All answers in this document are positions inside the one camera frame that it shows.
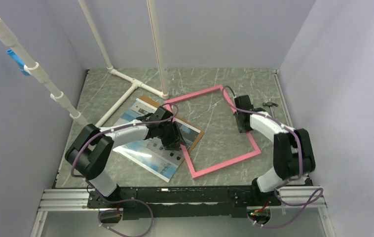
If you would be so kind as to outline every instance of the pvc pipe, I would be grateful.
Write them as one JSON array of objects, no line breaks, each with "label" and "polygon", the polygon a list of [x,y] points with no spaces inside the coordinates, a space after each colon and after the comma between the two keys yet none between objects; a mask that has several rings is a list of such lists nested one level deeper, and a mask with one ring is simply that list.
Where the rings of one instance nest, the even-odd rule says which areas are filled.
[{"label": "pvc pipe", "polygon": [[128,80],[128,81],[130,81],[131,83],[133,83],[133,82],[136,80],[136,79],[134,79],[134,78],[131,78],[131,77],[128,76],[128,75],[125,75],[125,74],[119,72],[119,71],[116,70],[116,69],[113,69],[113,70],[109,71],[109,73],[112,74],[112,75],[118,76],[118,77],[120,77],[120,78],[123,78],[123,79],[125,79],[125,80]]},{"label": "pvc pipe", "polygon": [[78,3],[79,3],[79,6],[81,7],[82,12],[84,13],[85,18],[87,19],[88,25],[90,26],[91,32],[94,35],[94,38],[97,42],[98,47],[100,48],[101,54],[104,57],[104,61],[106,62],[107,69],[110,71],[113,69],[113,65],[110,61],[109,55],[107,54],[106,48],[104,48],[103,41],[101,40],[97,27],[94,24],[90,11],[87,8],[87,4],[85,3],[85,0],[78,0]]},{"label": "pvc pipe", "polygon": [[111,116],[112,114],[120,107],[121,104],[138,88],[137,85],[133,84],[123,95],[122,97],[107,111],[107,113],[101,117],[101,119],[95,124],[96,127],[101,127]]},{"label": "pvc pipe", "polygon": [[168,86],[164,66],[162,65],[161,39],[159,36],[158,19],[156,17],[155,0],[147,0],[150,26],[152,28],[153,43],[155,44],[156,60],[158,62],[159,77],[161,78],[163,99],[168,100]]},{"label": "pvc pipe", "polygon": [[26,72],[26,70],[24,70],[24,62],[23,60],[21,60],[17,54],[14,53],[13,50],[9,49],[7,50],[7,54],[17,63],[18,67],[20,68],[21,72],[25,75],[25,76],[30,76],[30,74],[28,72]]},{"label": "pvc pipe", "polygon": [[119,72],[119,71],[116,70],[116,69],[111,70],[111,71],[110,71],[110,74],[115,75],[115,76],[118,76],[118,77],[121,77],[121,78],[123,78],[123,79],[125,79],[125,80],[128,80],[128,81],[130,81],[132,84],[137,84],[138,87],[140,87],[140,88],[142,88],[142,89],[145,89],[145,90],[147,90],[147,91],[149,91],[149,92],[151,92],[151,93],[153,93],[153,94],[155,94],[155,95],[161,97],[162,99],[165,99],[165,96],[164,96],[164,94],[163,94],[161,91],[159,91],[159,90],[157,90],[157,89],[155,89],[155,88],[153,88],[153,87],[150,87],[150,86],[144,84],[143,82],[141,82],[141,81],[138,80],[138,79],[131,78],[130,76],[125,75],[125,74]]},{"label": "pvc pipe", "polygon": [[155,95],[161,97],[162,99],[168,98],[168,95],[165,96],[165,95],[162,93],[162,91],[159,91],[159,90],[157,90],[157,89],[155,89],[155,88],[153,88],[153,87],[150,87],[150,86],[148,86],[147,84],[142,83],[140,87],[141,87],[142,89],[145,89],[145,90],[147,90],[147,91],[149,91],[149,92],[151,92],[151,93],[153,93],[153,94],[155,94]]},{"label": "pvc pipe", "polygon": [[75,119],[81,125],[87,125],[88,122],[85,117],[72,106],[69,99],[61,92],[55,84],[50,80],[49,75],[46,71],[37,63],[28,52],[18,42],[16,35],[9,29],[9,27],[0,18],[0,40],[1,42],[9,46],[17,56],[23,60],[25,65],[24,70],[30,75],[35,77],[40,83],[42,83],[50,92],[51,98],[58,102],[62,107],[66,108],[70,112],[70,117]]}]

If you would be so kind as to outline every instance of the white wall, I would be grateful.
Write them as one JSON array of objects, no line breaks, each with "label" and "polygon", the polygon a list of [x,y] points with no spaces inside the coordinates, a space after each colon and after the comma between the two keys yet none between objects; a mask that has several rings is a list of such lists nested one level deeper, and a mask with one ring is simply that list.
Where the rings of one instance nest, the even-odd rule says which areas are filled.
[{"label": "white wall", "polygon": [[[0,17],[76,105],[84,69],[43,0],[0,1]],[[68,112],[24,76],[0,42],[0,237],[30,235],[71,127]]]},{"label": "white wall", "polygon": [[[76,0],[48,0],[85,68],[104,60]],[[86,0],[115,67],[156,67],[146,0]],[[315,0],[156,0],[164,65],[279,68]]]},{"label": "white wall", "polygon": [[339,237],[374,237],[374,1],[317,0],[280,69]]}]

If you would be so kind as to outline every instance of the pink square frame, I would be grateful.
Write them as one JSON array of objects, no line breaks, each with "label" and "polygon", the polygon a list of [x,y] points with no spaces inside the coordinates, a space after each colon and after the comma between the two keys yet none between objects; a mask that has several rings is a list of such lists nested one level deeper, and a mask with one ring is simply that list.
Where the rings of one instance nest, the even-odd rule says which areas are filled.
[{"label": "pink square frame", "polygon": [[[218,91],[218,90],[222,91],[223,90],[223,86],[222,85],[217,85],[217,86],[214,86],[214,87],[211,87],[211,88],[207,88],[207,89],[204,89],[204,90],[200,90],[200,91],[196,91],[196,92],[193,92],[193,93],[190,93],[190,94],[187,94],[187,95],[179,96],[179,97],[167,100],[165,102],[166,103],[177,103],[177,102],[188,100],[188,99],[191,99],[191,98],[194,98],[194,97],[197,97],[197,96],[201,96],[201,95],[204,95],[204,94],[207,94],[207,93],[211,93],[211,92],[214,92],[214,91]],[[230,100],[230,98],[229,98],[228,94],[226,93],[226,91],[224,92],[224,97],[227,99],[227,101],[231,105],[233,105],[233,103]],[[166,108],[169,111],[171,111],[171,107],[169,105],[166,105]],[[234,108],[230,107],[230,109],[232,110],[232,112],[234,112],[234,113],[236,112],[236,110]],[[188,154],[187,148],[184,145],[180,145],[181,146],[181,150],[182,150],[182,152],[184,154],[184,158],[185,158],[185,160],[187,162],[188,169],[190,170],[190,173],[191,173],[191,176],[193,177],[193,179],[195,179],[197,177],[200,177],[200,176],[203,176],[205,174],[214,172],[216,170],[225,168],[227,166],[236,164],[238,162],[241,162],[243,160],[249,159],[251,157],[258,156],[259,154],[261,154],[261,150],[258,147],[258,145],[255,142],[255,140],[253,139],[253,137],[251,136],[251,134],[249,132],[246,132],[245,134],[247,135],[248,140],[250,141],[252,147],[254,148],[254,150],[252,152],[243,154],[241,156],[232,158],[230,160],[224,161],[224,162],[219,163],[219,164],[215,164],[213,166],[210,166],[208,168],[205,168],[205,169],[199,170],[199,171],[196,171],[194,169],[194,165],[193,165],[193,162],[191,161],[190,155]]]}]

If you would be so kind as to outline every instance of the pvc elbow joint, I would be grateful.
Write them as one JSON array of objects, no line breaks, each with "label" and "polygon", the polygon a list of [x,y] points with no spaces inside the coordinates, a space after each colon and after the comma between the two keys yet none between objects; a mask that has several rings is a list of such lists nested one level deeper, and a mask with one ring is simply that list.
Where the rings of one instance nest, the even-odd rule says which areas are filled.
[{"label": "pvc elbow joint", "polygon": [[25,75],[25,76],[30,76],[29,73],[27,73],[25,70],[24,70],[24,62],[16,55],[16,53],[14,53],[14,51],[12,49],[9,49],[7,50],[7,54],[10,55],[10,57],[17,63],[17,65],[19,66],[21,72]]}]

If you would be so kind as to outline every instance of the table surface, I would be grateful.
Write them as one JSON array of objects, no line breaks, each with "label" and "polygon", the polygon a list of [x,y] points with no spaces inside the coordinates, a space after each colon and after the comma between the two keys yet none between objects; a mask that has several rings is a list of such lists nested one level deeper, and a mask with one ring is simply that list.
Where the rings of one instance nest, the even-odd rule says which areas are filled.
[{"label": "table surface", "polygon": [[[119,71],[161,89],[157,69],[120,69]],[[176,68],[167,70],[167,79],[171,98],[219,84],[230,85],[236,95],[248,94],[254,107],[261,107],[266,101],[277,103],[279,107],[274,108],[275,117],[287,124],[279,88],[270,69]],[[128,81],[108,74],[107,70],[90,70],[81,92],[78,110],[88,122],[96,123],[130,85]],[[163,103],[158,96],[138,88],[103,126],[113,125],[135,99],[142,95]],[[203,138],[190,154],[196,171],[252,151],[246,135],[238,132],[232,111],[224,102],[220,92],[180,102],[178,106],[181,117],[205,131]],[[66,148],[81,129],[79,124],[73,123]],[[106,171],[123,187],[249,185],[254,178],[270,169],[273,159],[272,143],[257,131],[252,131],[251,134],[261,149],[260,155],[196,179],[192,179],[186,162],[180,165],[167,183],[115,152],[112,152],[109,157]],[[71,165],[63,161],[56,187],[85,187],[86,183],[82,179],[70,176],[70,169]]]}]

